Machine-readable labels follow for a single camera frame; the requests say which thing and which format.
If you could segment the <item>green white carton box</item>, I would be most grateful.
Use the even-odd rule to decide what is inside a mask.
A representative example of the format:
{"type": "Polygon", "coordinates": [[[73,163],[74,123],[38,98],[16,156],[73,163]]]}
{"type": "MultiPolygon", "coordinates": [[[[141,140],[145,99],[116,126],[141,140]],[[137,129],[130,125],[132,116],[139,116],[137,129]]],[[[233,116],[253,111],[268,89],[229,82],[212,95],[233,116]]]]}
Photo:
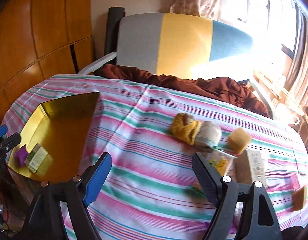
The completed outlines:
{"type": "Polygon", "coordinates": [[[25,159],[26,167],[31,172],[36,173],[47,155],[48,152],[45,148],[41,144],[37,143],[25,159]]]}

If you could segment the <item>rice cracker packet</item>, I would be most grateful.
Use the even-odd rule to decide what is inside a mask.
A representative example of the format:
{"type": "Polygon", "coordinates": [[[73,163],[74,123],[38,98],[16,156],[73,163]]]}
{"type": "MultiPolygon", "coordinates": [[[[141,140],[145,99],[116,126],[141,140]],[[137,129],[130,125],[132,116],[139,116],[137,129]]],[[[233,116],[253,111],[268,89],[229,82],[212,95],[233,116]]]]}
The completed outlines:
{"type": "Polygon", "coordinates": [[[205,198],[206,189],[209,196],[217,198],[220,195],[220,178],[227,175],[235,157],[215,147],[210,153],[197,149],[189,158],[193,171],[187,194],[194,198],[205,198]]]}

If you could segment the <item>maroon blanket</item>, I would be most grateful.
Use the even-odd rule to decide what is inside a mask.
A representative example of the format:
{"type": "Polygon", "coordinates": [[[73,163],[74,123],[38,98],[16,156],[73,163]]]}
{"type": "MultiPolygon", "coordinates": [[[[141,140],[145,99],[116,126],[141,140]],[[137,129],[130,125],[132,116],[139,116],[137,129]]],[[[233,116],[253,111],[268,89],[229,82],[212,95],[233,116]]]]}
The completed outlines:
{"type": "Polygon", "coordinates": [[[180,79],[172,75],[151,74],[137,67],[116,66],[113,64],[100,67],[94,74],[107,79],[128,80],[200,95],[205,98],[230,103],[267,118],[270,116],[265,103],[260,101],[246,85],[240,84],[230,77],[215,77],[209,80],[202,78],[196,80],[180,79]]]}

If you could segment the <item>grey sock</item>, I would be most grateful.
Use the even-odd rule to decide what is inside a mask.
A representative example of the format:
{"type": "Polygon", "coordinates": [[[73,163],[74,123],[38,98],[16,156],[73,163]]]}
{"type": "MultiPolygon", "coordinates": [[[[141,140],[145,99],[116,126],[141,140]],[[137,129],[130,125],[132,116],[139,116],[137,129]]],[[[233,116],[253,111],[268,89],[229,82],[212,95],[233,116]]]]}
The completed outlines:
{"type": "Polygon", "coordinates": [[[210,153],[220,142],[221,135],[222,130],[218,124],[213,121],[204,121],[195,137],[194,146],[201,152],[210,153]]]}

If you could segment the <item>beige carton box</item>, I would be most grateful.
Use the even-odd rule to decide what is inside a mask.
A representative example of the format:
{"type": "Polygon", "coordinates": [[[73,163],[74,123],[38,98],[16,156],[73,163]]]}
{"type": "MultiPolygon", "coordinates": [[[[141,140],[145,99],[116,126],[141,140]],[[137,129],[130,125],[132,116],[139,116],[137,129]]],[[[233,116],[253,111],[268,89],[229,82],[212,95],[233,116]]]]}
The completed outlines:
{"type": "Polygon", "coordinates": [[[246,149],[234,159],[234,163],[238,183],[251,185],[255,181],[260,181],[264,186],[267,185],[260,151],[246,149]]]}

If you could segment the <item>wooden wardrobe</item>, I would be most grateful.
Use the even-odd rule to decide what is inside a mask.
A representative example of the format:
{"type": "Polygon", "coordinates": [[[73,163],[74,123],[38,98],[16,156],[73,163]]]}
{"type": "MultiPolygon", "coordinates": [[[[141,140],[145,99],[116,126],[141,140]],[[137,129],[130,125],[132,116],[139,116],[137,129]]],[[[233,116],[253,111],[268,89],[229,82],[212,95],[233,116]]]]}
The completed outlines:
{"type": "Polygon", "coordinates": [[[92,60],[91,0],[10,0],[0,13],[0,124],[29,88],[92,60]]]}

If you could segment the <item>yellow sponge cube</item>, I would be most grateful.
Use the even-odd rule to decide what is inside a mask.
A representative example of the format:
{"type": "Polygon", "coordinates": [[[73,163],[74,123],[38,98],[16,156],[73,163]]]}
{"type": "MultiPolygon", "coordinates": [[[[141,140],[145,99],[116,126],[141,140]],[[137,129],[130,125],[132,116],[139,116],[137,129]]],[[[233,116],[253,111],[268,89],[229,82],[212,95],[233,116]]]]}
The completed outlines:
{"type": "Polygon", "coordinates": [[[238,128],[227,138],[227,145],[235,155],[240,155],[250,144],[252,137],[243,129],[238,128]]]}

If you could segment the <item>grey yellow blue headboard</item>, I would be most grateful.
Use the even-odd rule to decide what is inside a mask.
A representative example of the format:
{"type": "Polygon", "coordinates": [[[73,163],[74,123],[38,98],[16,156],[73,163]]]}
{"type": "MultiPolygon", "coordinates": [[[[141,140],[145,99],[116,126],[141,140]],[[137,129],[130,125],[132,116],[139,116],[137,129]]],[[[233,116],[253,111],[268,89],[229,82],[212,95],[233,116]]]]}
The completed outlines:
{"type": "Polygon", "coordinates": [[[146,13],[123,18],[116,62],[156,75],[196,80],[253,75],[253,39],[225,23],[198,16],[146,13]]]}

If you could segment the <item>purple snack packet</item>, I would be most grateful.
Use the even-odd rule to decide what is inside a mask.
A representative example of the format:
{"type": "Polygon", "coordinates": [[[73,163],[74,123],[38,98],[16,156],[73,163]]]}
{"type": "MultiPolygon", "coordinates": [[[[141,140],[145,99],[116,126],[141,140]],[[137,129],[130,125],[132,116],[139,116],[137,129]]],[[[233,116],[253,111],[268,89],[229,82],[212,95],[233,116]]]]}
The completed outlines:
{"type": "Polygon", "coordinates": [[[25,165],[25,161],[29,155],[29,152],[26,149],[26,146],[23,145],[18,149],[16,153],[14,153],[14,157],[18,159],[20,167],[25,165]]]}

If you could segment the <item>gold tin box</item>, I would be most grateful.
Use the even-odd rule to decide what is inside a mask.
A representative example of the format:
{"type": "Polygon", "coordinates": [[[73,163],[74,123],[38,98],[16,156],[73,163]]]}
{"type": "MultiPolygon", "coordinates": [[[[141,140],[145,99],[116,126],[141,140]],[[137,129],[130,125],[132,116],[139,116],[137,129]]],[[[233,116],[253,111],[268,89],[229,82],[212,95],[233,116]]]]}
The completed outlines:
{"type": "Polygon", "coordinates": [[[8,167],[26,178],[57,184],[79,172],[100,93],[66,96],[39,104],[20,132],[21,142],[8,159],[8,167]],[[21,166],[15,153],[25,146],[30,152],[40,144],[48,155],[37,172],[21,166]]]}

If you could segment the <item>small orange sponge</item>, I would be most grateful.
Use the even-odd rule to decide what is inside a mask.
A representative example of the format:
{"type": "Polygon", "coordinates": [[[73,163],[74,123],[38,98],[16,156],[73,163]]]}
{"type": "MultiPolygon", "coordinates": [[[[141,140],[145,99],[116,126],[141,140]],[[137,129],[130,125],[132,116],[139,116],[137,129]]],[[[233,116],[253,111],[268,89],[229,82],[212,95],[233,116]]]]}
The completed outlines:
{"type": "Polygon", "coordinates": [[[295,191],[292,195],[293,211],[301,210],[306,203],[306,198],[307,198],[306,186],[303,186],[297,191],[295,191]]]}

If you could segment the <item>yellow knitted sock bundle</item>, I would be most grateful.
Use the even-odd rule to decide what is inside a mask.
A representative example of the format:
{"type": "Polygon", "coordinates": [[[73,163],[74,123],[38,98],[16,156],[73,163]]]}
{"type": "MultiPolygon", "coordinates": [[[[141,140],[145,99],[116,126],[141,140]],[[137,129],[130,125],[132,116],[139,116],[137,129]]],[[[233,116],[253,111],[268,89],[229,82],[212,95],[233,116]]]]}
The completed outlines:
{"type": "Polygon", "coordinates": [[[170,130],[174,137],[193,146],[201,125],[202,122],[194,119],[192,115],[179,113],[175,115],[170,130]]]}

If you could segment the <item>striped bed sheet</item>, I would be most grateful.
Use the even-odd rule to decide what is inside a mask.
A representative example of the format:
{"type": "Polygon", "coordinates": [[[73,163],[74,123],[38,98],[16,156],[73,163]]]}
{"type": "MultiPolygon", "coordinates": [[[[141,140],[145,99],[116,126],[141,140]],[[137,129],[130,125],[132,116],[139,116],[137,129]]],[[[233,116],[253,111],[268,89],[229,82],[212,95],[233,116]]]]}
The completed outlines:
{"type": "Polygon", "coordinates": [[[89,213],[102,239],[201,239],[214,214],[205,198],[187,194],[195,149],[177,140],[170,125],[178,113],[222,129],[219,148],[237,128],[251,135],[265,165],[268,195],[281,229],[308,224],[308,155],[289,126],[202,96],[110,80],[91,75],[55,75],[24,92],[8,109],[3,123],[19,132],[35,108],[49,100],[100,93],[83,166],[99,155],[112,156],[112,169],[89,213]],[[293,211],[292,195],[306,186],[304,207],[293,211]]]}

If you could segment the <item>black rolled mat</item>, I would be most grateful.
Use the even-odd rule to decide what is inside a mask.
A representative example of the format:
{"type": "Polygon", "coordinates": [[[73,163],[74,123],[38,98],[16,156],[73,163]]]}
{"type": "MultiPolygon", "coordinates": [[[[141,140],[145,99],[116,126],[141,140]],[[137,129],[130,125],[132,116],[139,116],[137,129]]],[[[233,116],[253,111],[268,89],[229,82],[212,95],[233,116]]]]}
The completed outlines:
{"type": "Polygon", "coordinates": [[[120,21],[125,17],[123,7],[110,7],[107,13],[104,54],[116,51],[120,21]]]}

